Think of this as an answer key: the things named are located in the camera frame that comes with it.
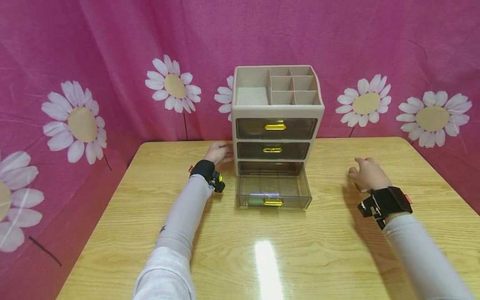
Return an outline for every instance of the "pink backdrop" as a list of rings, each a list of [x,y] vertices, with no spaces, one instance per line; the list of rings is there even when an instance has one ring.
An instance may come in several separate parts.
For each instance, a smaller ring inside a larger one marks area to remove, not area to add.
[[[2,297],[56,297],[142,142],[230,139],[238,65],[311,64],[318,137],[404,137],[480,212],[479,15],[475,0],[3,1]],[[358,92],[378,113],[351,112]],[[444,129],[404,126],[428,106]]]

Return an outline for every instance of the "transparent drawer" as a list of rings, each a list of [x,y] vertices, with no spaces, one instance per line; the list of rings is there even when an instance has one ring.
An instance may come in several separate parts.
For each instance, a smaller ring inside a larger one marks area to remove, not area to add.
[[[237,119],[238,139],[309,140],[317,119]]]
[[[238,162],[237,205],[307,208],[312,201],[301,162]]]
[[[239,159],[305,159],[310,143],[238,142]]]

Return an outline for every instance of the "wooden table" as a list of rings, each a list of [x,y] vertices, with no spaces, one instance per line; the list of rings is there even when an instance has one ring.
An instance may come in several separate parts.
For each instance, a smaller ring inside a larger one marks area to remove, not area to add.
[[[138,150],[58,299],[131,299],[190,165],[209,142]],[[192,277],[198,299],[413,299],[387,241],[347,180],[356,156],[374,157],[413,201],[414,215],[480,298],[480,217],[401,138],[319,139],[306,167],[307,211],[236,207],[233,166],[207,203]]]

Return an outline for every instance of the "plastic drawer organizer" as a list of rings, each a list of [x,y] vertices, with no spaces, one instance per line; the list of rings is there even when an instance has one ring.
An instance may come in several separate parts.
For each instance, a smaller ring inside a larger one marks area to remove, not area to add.
[[[324,109],[311,66],[235,69],[232,131],[238,206],[309,206],[305,164]]]

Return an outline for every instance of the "daisy print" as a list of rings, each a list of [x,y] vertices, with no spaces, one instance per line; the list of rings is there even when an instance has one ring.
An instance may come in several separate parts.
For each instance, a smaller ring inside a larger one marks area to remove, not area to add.
[[[221,86],[217,89],[218,94],[214,96],[216,102],[221,103],[218,108],[218,111],[223,114],[228,114],[228,120],[232,121],[232,85],[233,85],[233,76],[227,78],[228,87]]]
[[[419,140],[419,146],[433,148],[435,144],[441,147],[445,144],[445,133],[457,136],[460,126],[465,125],[470,117],[465,113],[472,107],[472,102],[462,94],[456,94],[448,100],[445,91],[423,94],[423,100],[415,97],[407,99],[398,108],[404,112],[396,120],[407,122],[400,127],[408,132],[412,141]]]
[[[42,214],[32,209],[44,199],[39,190],[27,188],[38,175],[29,166],[30,156],[15,152],[0,157],[0,252],[13,252],[25,241],[22,228],[37,225]]]
[[[51,151],[68,148],[67,158],[76,163],[85,153],[90,165],[102,159],[107,147],[105,121],[98,115],[98,103],[93,100],[89,89],[83,91],[76,81],[61,84],[63,95],[51,92],[50,102],[42,104],[42,111],[54,121],[43,127],[43,133],[51,137],[48,147]]]
[[[165,100],[165,108],[175,109],[181,113],[186,110],[188,113],[196,111],[193,103],[200,102],[202,90],[196,85],[190,84],[193,75],[190,73],[180,73],[180,65],[174,60],[171,61],[168,55],[163,56],[163,61],[153,60],[153,66],[157,70],[148,71],[145,85],[156,90],[152,95],[153,100]]]
[[[391,85],[385,86],[387,76],[377,74],[368,82],[365,78],[357,83],[357,90],[347,88],[343,95],[338,96],[337,101],[343,106],[335,110],[338,114],[344,114],[340,120],[348,123],[349,127],[360,125],[367,126],[368,122],[376,123],[380,114],[388,111],[388,105],[392,98],[388,96]]]

